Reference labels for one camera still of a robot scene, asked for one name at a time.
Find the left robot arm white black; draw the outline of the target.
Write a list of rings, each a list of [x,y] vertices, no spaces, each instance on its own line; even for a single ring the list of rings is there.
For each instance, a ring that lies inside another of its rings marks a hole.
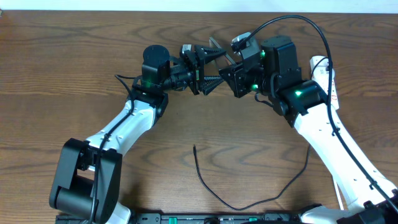
[[[49,205],[87,223],[128,223],[132,212],[118,201],[123,157],[162,117],[167,91],[190,88],[194,95],[207,95],[222,82],[205,76],[204,68],[224,55],[219,47],[185,44],[173,57],[164,46],[148,46],[141,75],[125,86],[121,112],[84,141],[71,138],[63,145]]]

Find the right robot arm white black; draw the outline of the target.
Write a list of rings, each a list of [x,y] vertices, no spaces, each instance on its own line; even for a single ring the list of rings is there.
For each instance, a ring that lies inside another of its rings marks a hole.
[[[301,223],[397,223],[397,187],[384,177],[347,132],[328,100],[323,80],[333,78],[329,60],[310,62],[314,78],[302,79],[296,47],[290,37],[277,36],[258,43],[255,38],[239,53],[241,61],[220,68],[220,76],[235,97],[254,91],[268,97],[314,148],[343,193],[347,208],[314,205],[297,212]]]

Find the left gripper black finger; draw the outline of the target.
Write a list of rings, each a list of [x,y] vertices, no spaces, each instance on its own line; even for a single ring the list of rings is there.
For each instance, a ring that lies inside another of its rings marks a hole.
[[[205,46],[199,46],[198,56],[203,60],[204,64],[208,64],[215,59],[226,55],[225,49],[222,48],[210,48]]]
[[[224,80],[221,77],[205,77],[202,88],[204,95],[209,95],[218,85],[222,84]]]

